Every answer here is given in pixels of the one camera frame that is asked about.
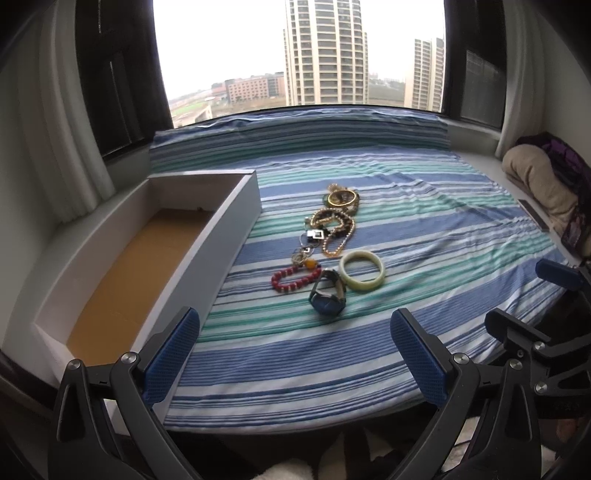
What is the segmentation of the red bead bracelet amber bead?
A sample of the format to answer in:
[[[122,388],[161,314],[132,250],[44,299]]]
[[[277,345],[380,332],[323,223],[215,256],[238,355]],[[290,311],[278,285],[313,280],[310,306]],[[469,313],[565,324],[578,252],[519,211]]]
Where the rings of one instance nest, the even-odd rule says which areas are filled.
[[[321,273],[322,265],[314,259],[307,259],[273,273],[270,285],[277,293],[287,294],[314,284]]]

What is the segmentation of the white cardboard box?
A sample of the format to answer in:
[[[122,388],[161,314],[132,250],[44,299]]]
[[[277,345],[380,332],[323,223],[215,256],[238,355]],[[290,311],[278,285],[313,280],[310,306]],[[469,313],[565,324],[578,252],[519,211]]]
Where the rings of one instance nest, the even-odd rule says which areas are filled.
[[[152,175],[109,206],[34,318],[52,379],[139,351],[184,306],[206,320],[261,211],[252,170]]]

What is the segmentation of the white curtain left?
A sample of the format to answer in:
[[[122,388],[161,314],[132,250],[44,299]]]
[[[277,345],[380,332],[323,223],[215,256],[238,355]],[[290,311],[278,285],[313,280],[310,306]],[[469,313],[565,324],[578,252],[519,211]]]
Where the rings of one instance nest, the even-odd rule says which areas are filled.
[[[17,49],[18,111],[42,190],[60,222],[115,194],[90,124],[75,45],[74,1],[54,1]]]

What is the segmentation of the pale green jade bangle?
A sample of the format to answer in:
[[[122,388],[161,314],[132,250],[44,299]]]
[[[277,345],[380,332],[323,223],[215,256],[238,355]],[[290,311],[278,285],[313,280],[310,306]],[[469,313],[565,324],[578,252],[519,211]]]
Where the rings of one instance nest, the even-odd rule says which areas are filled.
[[[368,292],[381,287],[386,279],[386,267],[382,259],[369,250],[346,253],[339,260],[339,275],[349,289]]]

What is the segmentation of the smartphone on sill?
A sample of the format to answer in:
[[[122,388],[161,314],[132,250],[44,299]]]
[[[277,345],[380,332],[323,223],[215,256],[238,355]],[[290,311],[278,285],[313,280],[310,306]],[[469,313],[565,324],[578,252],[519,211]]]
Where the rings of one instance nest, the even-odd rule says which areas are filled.
[[[550,230],[545,220],[526,199],[519,199],[518,203],[542,232],[548,232]]]

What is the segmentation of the beige rolled blanket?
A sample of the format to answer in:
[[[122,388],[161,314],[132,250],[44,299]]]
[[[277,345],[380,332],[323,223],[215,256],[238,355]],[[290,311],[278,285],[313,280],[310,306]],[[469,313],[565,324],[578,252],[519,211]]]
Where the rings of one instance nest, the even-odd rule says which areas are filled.
[[[577,196],[554,174],[549,156],[539,147],[517,145],[502,160],[506,176],[536,200],[550,218],[554,230],[567,230],[578,205]]]

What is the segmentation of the white curtain right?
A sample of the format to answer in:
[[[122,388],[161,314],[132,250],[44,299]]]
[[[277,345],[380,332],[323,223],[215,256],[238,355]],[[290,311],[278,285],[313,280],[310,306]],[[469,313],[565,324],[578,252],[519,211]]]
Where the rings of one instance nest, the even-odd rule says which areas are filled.
[[[504,1],[506,105],[495,155],[502,159],[522,136],[539,132],[544,113],[545,65],[538,14],[531,1]]]

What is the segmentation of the dark wristwatch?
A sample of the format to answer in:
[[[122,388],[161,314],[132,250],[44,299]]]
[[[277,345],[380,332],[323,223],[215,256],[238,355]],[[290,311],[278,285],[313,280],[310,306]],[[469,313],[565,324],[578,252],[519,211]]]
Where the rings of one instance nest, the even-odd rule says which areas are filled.
[[[335,270],[322,270],[308,296],[315,312],[325,317],[337,317],[346,307],[346,285]]]

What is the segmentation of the purple cloth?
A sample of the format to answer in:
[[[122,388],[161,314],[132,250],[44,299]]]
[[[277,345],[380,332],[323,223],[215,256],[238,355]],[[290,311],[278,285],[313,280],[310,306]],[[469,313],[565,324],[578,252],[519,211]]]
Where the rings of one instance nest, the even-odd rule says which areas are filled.
[[[543,132],[522,136],[517,145],[533,145],[542,149],[550,159],[553,172],[578,199],[577,207],[562,234],[563,244],[585,258],[590,256],[590,166],[564,140]]]

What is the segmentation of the blue green striped bedsheet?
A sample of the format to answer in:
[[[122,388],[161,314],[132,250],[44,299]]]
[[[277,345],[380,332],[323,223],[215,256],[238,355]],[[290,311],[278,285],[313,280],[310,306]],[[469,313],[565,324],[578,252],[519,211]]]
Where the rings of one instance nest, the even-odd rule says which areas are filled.
[[[389,413],[420,391],[390,334],[410,310],[484,360],[502,309],[533,324],[564,255],[451,147],[433,114],[329,108],[158,133],[155,173],[252,169],[262,211],[221,284],[165,416],[176,431],[293,432]]]

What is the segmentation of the white curtain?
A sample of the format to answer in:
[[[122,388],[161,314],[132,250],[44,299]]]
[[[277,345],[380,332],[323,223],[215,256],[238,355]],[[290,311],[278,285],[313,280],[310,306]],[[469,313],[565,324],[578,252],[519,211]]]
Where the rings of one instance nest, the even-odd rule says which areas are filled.
[[[75,45],[74,1],[54,1],[17,49],[18,111],[42,190],[60,222],[115,194],[90,124]]]
[[[539,132],[544,113],[545,65],[538,14],[531,1],[504,1],[506,105],[495,155],[502,159],[522,136]]]

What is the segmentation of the gold bangle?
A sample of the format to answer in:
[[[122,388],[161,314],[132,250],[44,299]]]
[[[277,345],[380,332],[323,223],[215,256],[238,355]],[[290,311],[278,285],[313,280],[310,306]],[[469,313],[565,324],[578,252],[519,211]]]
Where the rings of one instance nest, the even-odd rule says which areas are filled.
[[[332,208],[349,208],[359,203],[359,195],[351,189],[335,189],[329,192],[327,203]]]

